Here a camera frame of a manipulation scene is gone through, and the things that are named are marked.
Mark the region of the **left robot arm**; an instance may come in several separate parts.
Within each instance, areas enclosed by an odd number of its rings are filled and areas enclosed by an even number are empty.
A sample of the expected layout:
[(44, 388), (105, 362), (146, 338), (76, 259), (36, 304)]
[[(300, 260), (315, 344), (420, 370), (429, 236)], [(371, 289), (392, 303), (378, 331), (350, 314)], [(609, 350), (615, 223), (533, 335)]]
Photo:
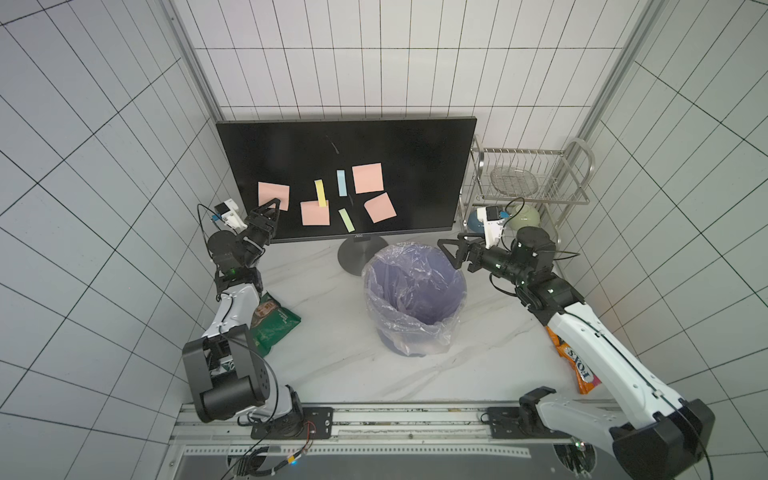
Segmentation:
[(280, 207), (273, 198), (242, 217), (227, 200), (210, 211), (227, 226), (205, 241), (218, 310), (202, 336), (185, 344), (182, 361), (202, 422), (243, 417), (267, 434), (291, 437), (305, 428), (298, 394), (280, 384), (251, 333), (264, 293), (258, 262), (277, 233)]

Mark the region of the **yellow narrow sticky note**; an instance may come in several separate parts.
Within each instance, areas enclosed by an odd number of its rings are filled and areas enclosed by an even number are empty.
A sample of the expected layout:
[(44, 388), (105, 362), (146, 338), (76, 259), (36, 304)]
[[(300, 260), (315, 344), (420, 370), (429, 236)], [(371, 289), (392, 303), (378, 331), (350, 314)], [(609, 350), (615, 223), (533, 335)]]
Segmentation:
[(326, 208), (328, 206), (328, 202), (325, 195), (323, 180), (322, 179), (315, 180), (314, 185), (315, 185), (315, 190), (317, 195), (318, 206), (320, 208)]

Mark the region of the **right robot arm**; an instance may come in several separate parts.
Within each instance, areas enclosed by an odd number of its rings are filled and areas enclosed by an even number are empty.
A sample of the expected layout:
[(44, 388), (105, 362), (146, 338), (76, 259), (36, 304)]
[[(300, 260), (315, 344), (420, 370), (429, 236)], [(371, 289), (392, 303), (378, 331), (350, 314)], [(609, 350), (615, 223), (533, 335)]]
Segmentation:
[(455, 269), (488, 272), (513, 286), (512, 296), (584, 361), (620, 410), (611, 413), (539, 387), (519, 400), (517, 423), (530, 436), (547, 431), (611, 454), (633, 479), (673, 479), (709, 461), (713, 411), (657, 378), (600, 321), (585, 298), (554, 271), (559, 251), (539, 227), (523, 227), (509, 247), (489, 247), (477, 234), (440, 239)]

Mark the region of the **blue narrow sticky note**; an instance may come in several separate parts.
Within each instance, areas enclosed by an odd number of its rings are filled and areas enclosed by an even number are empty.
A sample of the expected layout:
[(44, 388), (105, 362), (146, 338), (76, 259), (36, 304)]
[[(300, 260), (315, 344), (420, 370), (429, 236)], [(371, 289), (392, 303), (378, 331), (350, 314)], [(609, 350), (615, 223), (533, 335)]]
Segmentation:
[(336, 171), (336, 179), (337, 179), (337, 191), (338, 195), (340, 197), (346, 197), (348, 195), (347, 192), (347, 183), (346, 183), (346, 173), (344, 170), (337, 170)]

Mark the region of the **pink sticky note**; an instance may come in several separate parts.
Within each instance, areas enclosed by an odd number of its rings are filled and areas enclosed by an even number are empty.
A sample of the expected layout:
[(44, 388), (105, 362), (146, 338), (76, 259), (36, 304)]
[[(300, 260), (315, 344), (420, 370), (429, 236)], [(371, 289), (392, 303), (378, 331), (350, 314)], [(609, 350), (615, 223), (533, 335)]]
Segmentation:
[(317, 200), (300, 203), (303, 226), (329, 226), (329, 206), (321, 206)]
[(386, 192), (366, 201), (364, 208), (373, 223), (379, 223), (397, 216), (392, 201)]
[(353, 166), (352, 174), (356, 194), (380, 192), (384, 190), (381, 163)]
[(270, 201), (277, 199), (279, 209), (288, 211), (290, 206), (290, 187), (283, 184), (268, 182), (259, 182), (257, 184), (258, 206), (263, 206)]

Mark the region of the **green narrow sticky note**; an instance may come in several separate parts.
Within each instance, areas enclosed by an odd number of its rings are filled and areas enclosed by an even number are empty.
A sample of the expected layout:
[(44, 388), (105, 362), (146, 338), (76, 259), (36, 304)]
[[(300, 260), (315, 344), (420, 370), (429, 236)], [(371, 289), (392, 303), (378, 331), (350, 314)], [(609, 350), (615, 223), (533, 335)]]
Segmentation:
[(342, 208), (338, 210), (338, 213), (343, 221), (345, 228), (347, 229), (347, 232), (348, 233), (355, 232), (355, 227), (353, 225), (353, 222), (347, 210), (345, 208)]

